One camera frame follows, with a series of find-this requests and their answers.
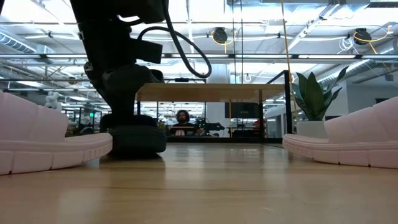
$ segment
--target pipe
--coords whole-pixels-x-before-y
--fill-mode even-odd
[[[379,52],[379,55],[398,54],[398,37],[395,38],[394,40],[388,41],[380,45],[379,47],[376,47],[376,50]],[[370,50],[366,52],[366,54],[373,54],[373,51]],[[363,73],[369,70],[369,68],[374,68],[376,66],[377,62],[375,60],[370,60],[370,59],[352,63],[349,65],[349,68],[347,69],[345,79],[351,78],[359,73]],[[331,83],[334,83],[340,71],[345,67],[347,67],[347,65],[339,65],[323,73],[322,75],[317,76],[318,82],[321,82],[323,85],[329,85]]]

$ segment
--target person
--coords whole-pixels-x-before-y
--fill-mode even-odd
[[[170,135],[172,136],[189,136],[196,133],[195,125],[189,123],[189,113],[186,110],[180,110],[177,115],[178,123],[170,128]]]

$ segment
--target potted plant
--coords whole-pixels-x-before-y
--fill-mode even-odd
[[[326,88],[317,82],[314,73],[305,78],[304,75],[297,73],[298,85],[292,84],[294,97],[297,105],[304,111],[309,121],[297,122],[297,134],[313,138],[327,138],[324,127],[323,117],[328,110],[331,102],[335,100],[341,88],[332,93],[332,88],[336,86],[346,75],[348,67],[342,69],[336,81]]]

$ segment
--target fluorescent light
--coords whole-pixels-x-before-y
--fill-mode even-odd
[[[40,84],[38,82],[18,81],[18,83],[23,84],[23,85],[32,86],[32,87],[43,87],[43,84]]]
[[[40,39],[40,38],[46,38],[49,37],[48,35],[32,35],[32,36],[27,36],[25,39]]]
[[[48,54],[48,58],[87,58],[85,54]]]
[[[285,105],[284,103],[264,103],[264,105]]]
[[[78,101],[86,101],[86,100],[88,100],[87,98],[81,97],[81,96],[68,96],[68,97],[71,98],[71,99],[74,99],[74,100],[78,100]]]
[[[298,58],[315,58],[315,59],[338,59],[338,58],[355,58],[356,55],[299,55]]]
[[[77,89],[77,91],[97,91],[96,89]]]
[[[66,108],[62,108],[63,110],[79,110],[79,108],[71,108],[71,107],[66,107]]]
[[[200,54],[186,54],[187,58],[202,58]],[[208,58],[228,58],[227,54],[206,54]],[[172,58],[181,58],[179,54],[172,54]]]
[[[44,91],[74,91],[74,89],[43,89]]]
[[[8,89],[9,91],[39,91],[39,89],[35,88],[15,88],[15,89]]]
[[[274,101],[276,101],[276,102],[285,102],[285,100],[266,100],[267,102],[274,102]]]
[[[0,58],[41,58],[37,54],[0,54]]]
[[[244,55],[237,55],[237,58],[286,58],[286,55],[283,54],[270,54],[270,55],[258,55],[258,54],[244,54]]]
[[[398,55],[363,55],[363,59],[398,59]]]

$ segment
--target black monitor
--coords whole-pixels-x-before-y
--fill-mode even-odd
[[[258,103],[231,103],[231,116],[229,116],[229,103],[225,103],[225,118],[259,118]]]

